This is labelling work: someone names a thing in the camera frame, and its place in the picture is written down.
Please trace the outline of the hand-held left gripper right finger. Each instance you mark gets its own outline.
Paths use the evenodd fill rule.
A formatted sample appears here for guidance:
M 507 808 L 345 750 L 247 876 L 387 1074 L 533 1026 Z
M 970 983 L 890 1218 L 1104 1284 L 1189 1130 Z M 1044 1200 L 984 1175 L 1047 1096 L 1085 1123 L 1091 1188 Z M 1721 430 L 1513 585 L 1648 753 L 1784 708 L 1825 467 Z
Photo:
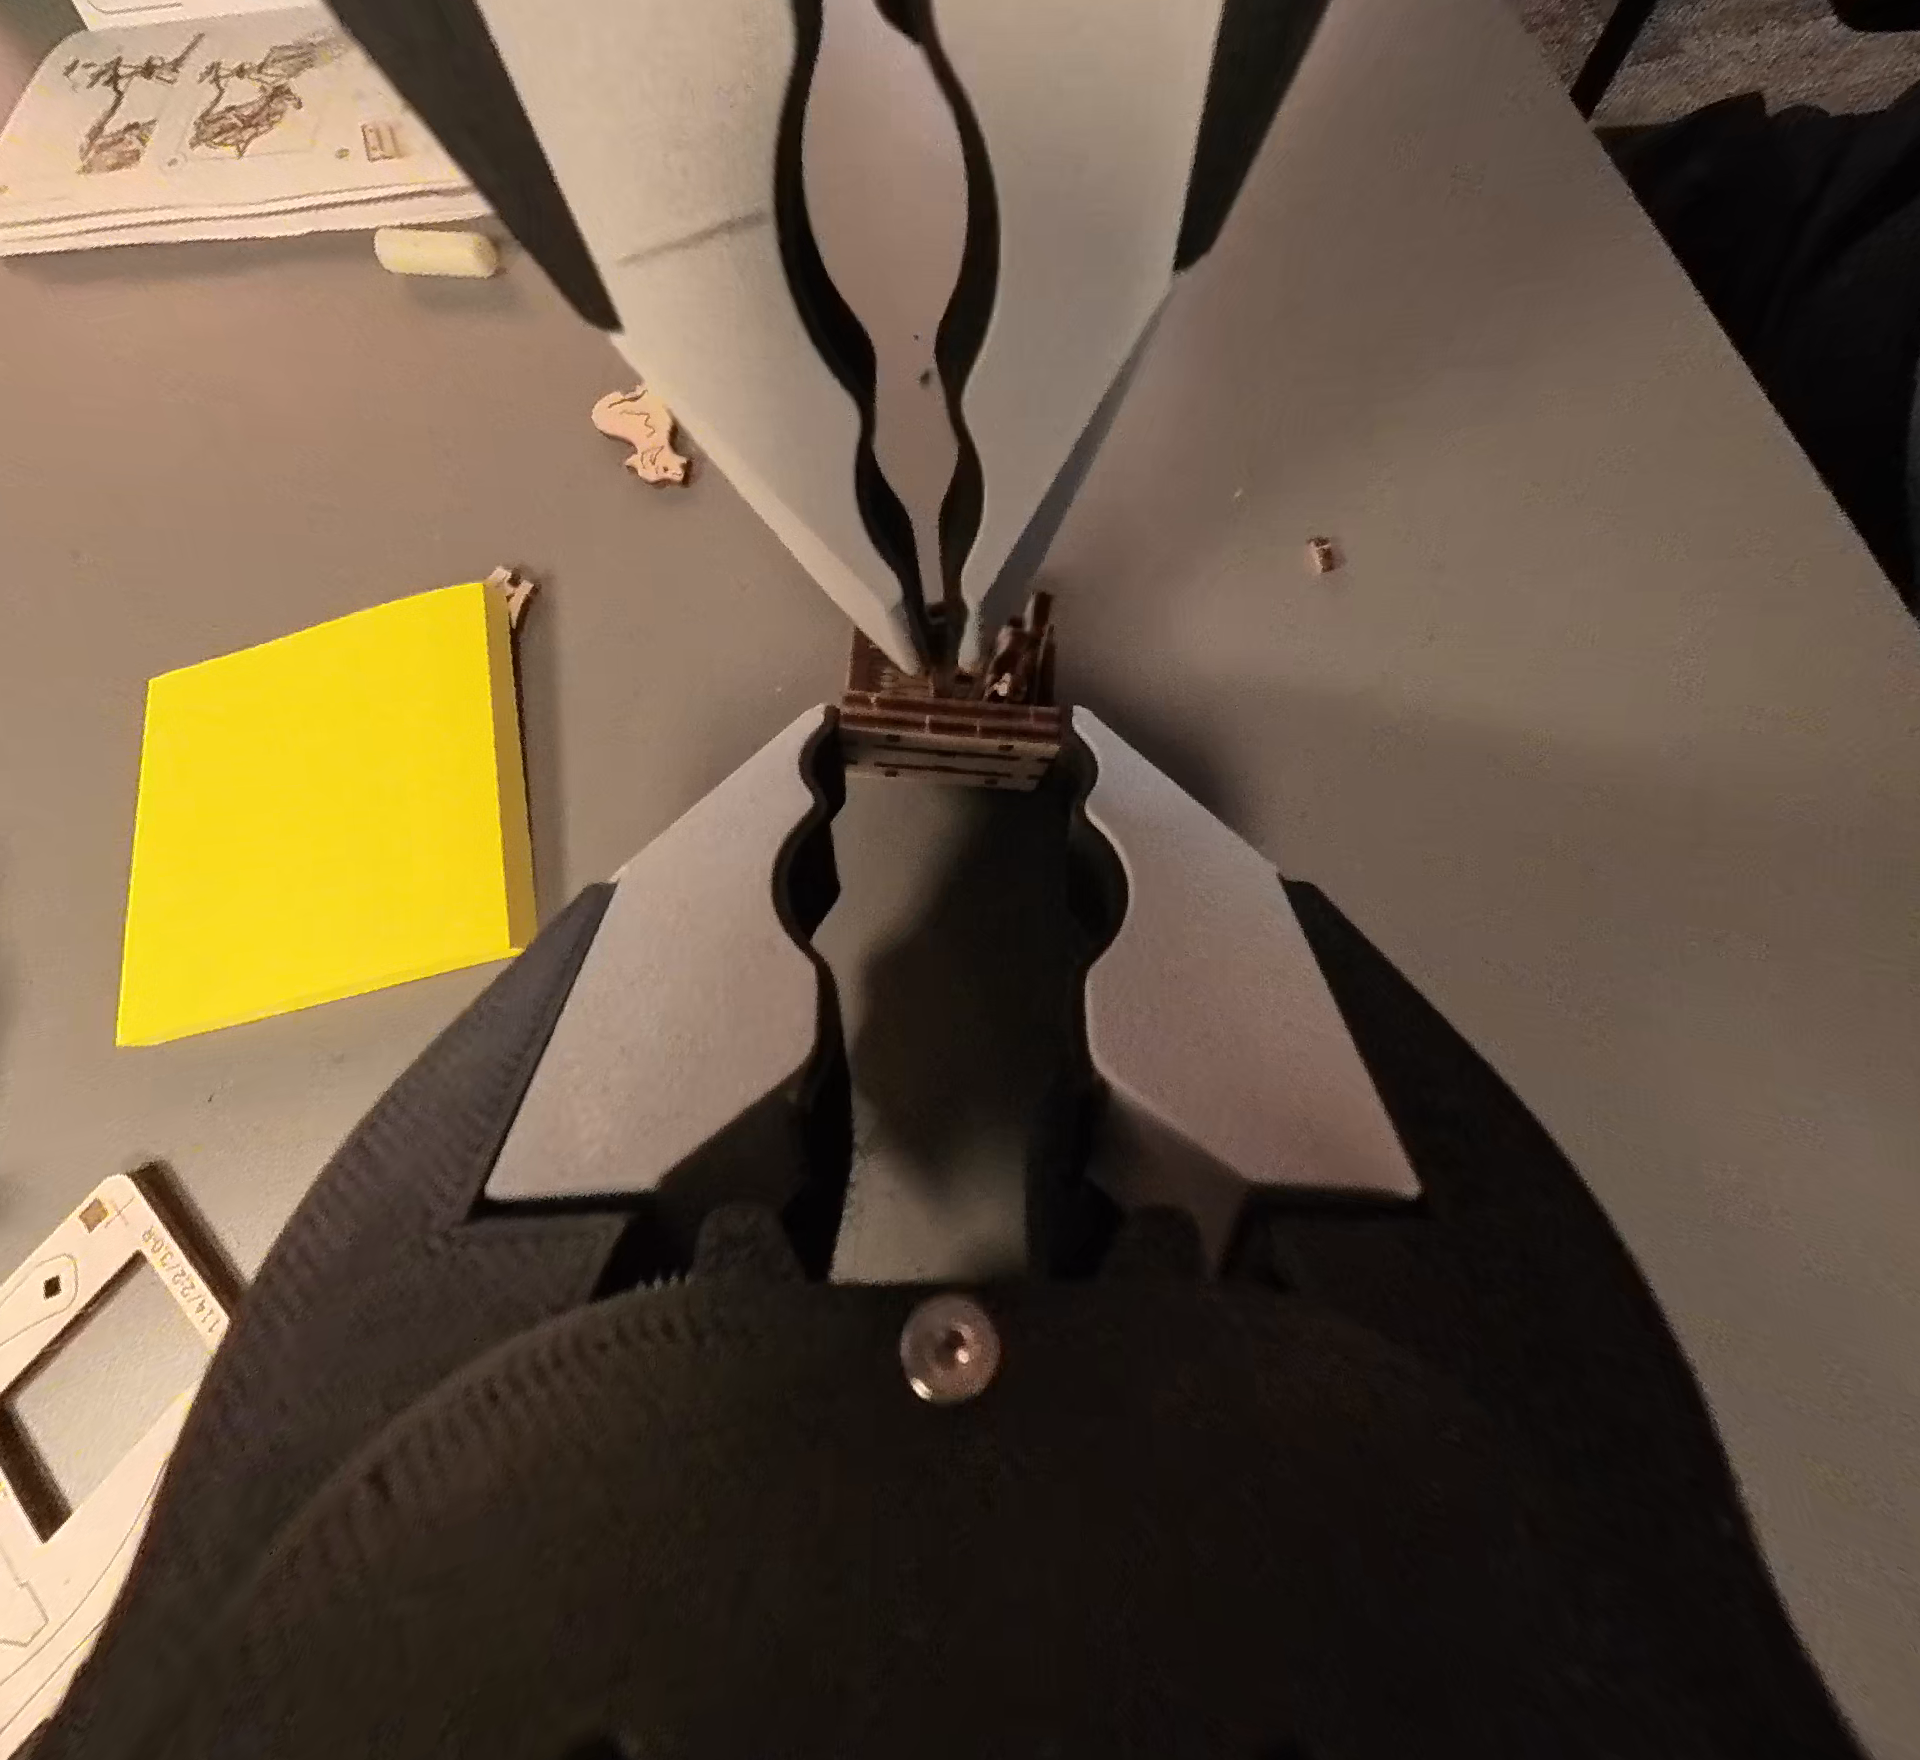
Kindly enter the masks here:
M 1091 1192 L 1235 1236 L 1259 1200 L 1400 1208 L 1423 1181 L 1275 864 L 1089 708 L 1069 902 Z

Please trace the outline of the pale cylindrical stick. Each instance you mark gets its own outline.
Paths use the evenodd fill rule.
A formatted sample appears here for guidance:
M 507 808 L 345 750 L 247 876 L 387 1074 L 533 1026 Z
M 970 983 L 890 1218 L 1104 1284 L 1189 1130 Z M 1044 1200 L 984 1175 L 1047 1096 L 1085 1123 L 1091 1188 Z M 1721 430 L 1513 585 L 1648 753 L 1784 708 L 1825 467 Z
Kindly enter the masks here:
M 490 282 L 503 271 L 499 243 L 482 231 L 377 228 L 371 252 L 386 275 L 405 281 Z

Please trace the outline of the person's dark clothing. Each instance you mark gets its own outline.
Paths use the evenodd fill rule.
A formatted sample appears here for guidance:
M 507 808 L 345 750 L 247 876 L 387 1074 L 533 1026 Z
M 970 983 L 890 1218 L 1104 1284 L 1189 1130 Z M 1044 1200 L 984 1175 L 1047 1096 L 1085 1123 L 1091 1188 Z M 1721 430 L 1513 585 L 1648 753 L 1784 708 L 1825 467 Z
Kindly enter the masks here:
M 1914 611 L 1918 91 L 1863 113 L 1742 93 L 1599 140 Z

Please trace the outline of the printed instruction booklet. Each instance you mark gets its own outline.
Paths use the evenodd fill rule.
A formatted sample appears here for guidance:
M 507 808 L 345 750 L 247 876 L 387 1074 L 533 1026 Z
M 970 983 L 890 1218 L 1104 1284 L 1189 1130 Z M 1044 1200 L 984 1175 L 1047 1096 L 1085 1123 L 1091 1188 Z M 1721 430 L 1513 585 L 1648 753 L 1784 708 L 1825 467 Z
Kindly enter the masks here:
M 72 0 L 4 84 L 2 252 L 487 218 L 323 0 Z

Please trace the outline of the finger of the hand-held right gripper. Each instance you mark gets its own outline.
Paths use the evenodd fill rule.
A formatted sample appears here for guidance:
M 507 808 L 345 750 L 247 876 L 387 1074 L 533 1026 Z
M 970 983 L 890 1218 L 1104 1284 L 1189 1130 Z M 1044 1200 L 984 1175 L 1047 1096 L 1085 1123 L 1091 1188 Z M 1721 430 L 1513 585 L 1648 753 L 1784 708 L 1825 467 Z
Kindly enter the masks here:
M 477 0 L 613 342 L 840 611 L 928 654 L 873 446 L 872 341 L 832 282 L 804 134 L 825 0 Z
M 961 662 L 1021 607 L 1173 297 L 1222 5 L 883 0 L 924 50 L 966 180 L 936 339 Z

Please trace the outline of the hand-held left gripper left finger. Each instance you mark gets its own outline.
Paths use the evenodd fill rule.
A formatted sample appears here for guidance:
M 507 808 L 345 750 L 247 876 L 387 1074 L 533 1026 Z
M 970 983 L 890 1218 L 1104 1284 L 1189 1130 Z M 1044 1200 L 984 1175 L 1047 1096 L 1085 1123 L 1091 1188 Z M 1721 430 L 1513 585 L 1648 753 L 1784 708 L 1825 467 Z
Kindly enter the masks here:
M 670 1227 L 749 1202 L 840 1226 L 852 1070 L 818 935 L 841 895 L 843 803 L 823 704 L 618 869 L 490 1202 L 650 1197 Z

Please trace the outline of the yellow sticky note pad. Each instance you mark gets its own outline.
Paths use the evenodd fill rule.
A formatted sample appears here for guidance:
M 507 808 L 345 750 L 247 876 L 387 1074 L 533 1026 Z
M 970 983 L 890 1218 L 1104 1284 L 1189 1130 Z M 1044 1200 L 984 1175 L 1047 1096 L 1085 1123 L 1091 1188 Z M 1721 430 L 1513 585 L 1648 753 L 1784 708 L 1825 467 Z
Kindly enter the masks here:
M 485 580 L 149 680 L 120 1049 L 507 961 L 536 931 L 514 633 Z

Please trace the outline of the small brown wooden model box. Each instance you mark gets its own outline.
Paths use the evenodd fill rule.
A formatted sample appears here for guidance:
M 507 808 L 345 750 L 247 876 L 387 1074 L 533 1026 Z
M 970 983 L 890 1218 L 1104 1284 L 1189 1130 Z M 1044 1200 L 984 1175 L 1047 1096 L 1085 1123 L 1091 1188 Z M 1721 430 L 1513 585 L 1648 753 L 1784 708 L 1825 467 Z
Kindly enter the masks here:
M 1033 792 L 1063 752 L 1056 596 L 1035 591 L 990 643 L 984 668 L 946 680 L 891 664 L 857 628 L 837 701 L 843 764 L 887 780 Z

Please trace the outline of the wooden cat-shaped piece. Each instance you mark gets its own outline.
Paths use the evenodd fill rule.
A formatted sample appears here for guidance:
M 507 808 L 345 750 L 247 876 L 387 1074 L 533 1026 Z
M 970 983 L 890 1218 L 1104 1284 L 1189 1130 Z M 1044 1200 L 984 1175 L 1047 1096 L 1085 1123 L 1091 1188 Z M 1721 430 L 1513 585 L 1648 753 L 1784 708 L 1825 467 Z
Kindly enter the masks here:
M 607 393 L 589 408 L 594 430 L 626 446 L 623 467 L 644 486 L 665 492 L 692 482 L 692 461 L 679 450 L 679 422 L 647 382 Z

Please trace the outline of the laser-cut wooden parts sheet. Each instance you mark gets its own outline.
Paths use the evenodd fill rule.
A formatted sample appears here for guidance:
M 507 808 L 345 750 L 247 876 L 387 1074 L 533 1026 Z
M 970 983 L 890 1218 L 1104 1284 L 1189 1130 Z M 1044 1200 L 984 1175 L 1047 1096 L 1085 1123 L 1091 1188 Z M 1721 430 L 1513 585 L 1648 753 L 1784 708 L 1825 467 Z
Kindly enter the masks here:
M 229 1335 L 233 1292 L 214 1282 L 131 1173 L 105 1177 L 2 1286 L 2 1386 L 66 1340 L 112 1284 L 143 1261 L 204 1355 Z M 2 1754 L 55 1714 L 127 1580 L 197 1386 L 182 1390 L 57 1522 L 2 1479 Z

